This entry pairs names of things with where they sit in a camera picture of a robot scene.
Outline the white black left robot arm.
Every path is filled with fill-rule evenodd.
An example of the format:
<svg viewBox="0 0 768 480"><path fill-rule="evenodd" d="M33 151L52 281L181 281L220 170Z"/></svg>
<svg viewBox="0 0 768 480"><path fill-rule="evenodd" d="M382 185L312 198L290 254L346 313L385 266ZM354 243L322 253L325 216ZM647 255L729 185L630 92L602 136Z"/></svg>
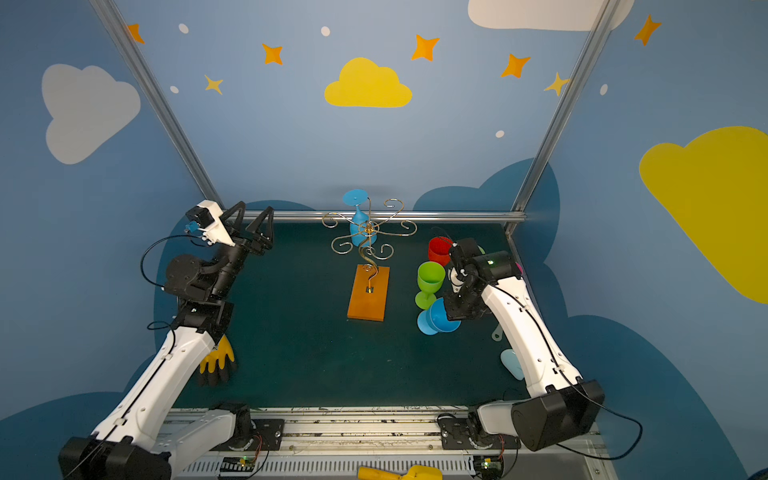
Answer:
<svg viewBox="0 0 768 480"><path fill-rule="evenodd" d="M115 409L85 437L72 437L58 455L66 479L173 479L215 447L261 450L245 404L222 403L173 434L157 438L188 380L199 373L215 385L229 378L234 354L226 331L234 306L227 296L251 255L274 246L274 210L246 223L246 205L224 210L212 200L190 209L185 237L214 248L205 260L173 258L160 289L176 298L177 313L145 371Z"/></svg>

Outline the green wine glass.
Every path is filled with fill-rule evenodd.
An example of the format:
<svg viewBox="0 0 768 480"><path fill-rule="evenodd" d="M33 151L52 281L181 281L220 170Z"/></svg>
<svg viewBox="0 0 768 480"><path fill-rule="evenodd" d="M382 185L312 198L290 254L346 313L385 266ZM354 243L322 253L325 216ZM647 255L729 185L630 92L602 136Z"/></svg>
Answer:
<svg viewBox="0 0 768 480"><path fill-rule="evenodd" d="M437 262L427 261L419 266L419 292L415 296L415 303L420 309L427 310L436 301L436 293L441 289L445 276L445 268Z"/></svg>

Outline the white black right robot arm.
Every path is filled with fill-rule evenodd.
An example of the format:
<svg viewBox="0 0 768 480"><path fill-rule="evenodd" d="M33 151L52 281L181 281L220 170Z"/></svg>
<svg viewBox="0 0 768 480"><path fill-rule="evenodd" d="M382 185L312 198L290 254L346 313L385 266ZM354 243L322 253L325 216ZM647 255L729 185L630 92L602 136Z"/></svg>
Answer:
<svg viewBox="0 0 768 480"><path fill-rule="evenodd" d="M557 345L527 284L507 251L483 255L471 238L450 250L452 291L444 297L449 321L490 311L520 363L529 398L495 401L476 409L486 435L518 438L531 451L588 433L605 399L600 384L583 379Z"/></svg>

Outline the red wine glass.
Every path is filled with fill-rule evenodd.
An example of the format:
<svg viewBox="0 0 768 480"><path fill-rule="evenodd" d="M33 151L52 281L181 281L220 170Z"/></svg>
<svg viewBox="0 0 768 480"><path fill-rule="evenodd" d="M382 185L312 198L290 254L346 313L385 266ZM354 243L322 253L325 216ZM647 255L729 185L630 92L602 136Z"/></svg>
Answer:
<svg viewBox="0 0 768 480"><path fill-rule="evenodd" d="M428 260L437 263L443 267L451 262L451 249L453 242L451 239L439 236L432 238L428 243Z"/></svg>

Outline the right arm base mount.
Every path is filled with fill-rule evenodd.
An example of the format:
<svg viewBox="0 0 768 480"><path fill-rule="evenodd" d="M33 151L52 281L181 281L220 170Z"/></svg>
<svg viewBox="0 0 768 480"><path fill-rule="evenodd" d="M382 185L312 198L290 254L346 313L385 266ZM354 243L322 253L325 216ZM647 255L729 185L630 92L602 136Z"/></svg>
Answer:
<svg viewBox="0 0 768 480"><path fill-rule="evenodd" d="M481 425L476 408L467 411L441 412L435 422L443 450L498 450L516 449L522 446L513 435L491 434Z"/></svg>

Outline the blue wine glass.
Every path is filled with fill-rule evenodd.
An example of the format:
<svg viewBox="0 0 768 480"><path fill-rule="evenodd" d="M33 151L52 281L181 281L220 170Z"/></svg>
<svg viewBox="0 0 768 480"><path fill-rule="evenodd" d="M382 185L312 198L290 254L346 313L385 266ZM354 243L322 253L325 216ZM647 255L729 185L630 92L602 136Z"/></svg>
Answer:
<svg viewBox="0 0 768 480"><path fill-rule="evenodd" d="M352 219L349 221L352 244L356 247L373 246L377 240L377 235L366 230L370 226L370 214L364 211L364 207L371 206L369 194L362 189L353 189L346 192L342 200L345 205L355 209Z"/></svg>
<svg viewBox="0 0 768 480"><path fill-rule="evenodd" d="M438 333L452 333L458 330L460 326L460 320L450 320L448 318L443 298L437 299L430 307L422 311L417 318L419 331L427 336L437 335Z"/></svg>

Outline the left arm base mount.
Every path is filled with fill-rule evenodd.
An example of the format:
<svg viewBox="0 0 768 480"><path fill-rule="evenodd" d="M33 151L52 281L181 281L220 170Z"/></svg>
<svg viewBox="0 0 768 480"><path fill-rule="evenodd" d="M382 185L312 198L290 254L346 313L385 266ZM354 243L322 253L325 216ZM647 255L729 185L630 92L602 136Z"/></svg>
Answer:
<svg viewBox="0 0 768 480"><path fill-rule="evenodd" d="M242 402L222 402L208 410L223 410L235 415L233 435L216 445L213 451L276 451L280 449L285 428L284 418L267 418L261 411L253 416Z"/></svg>

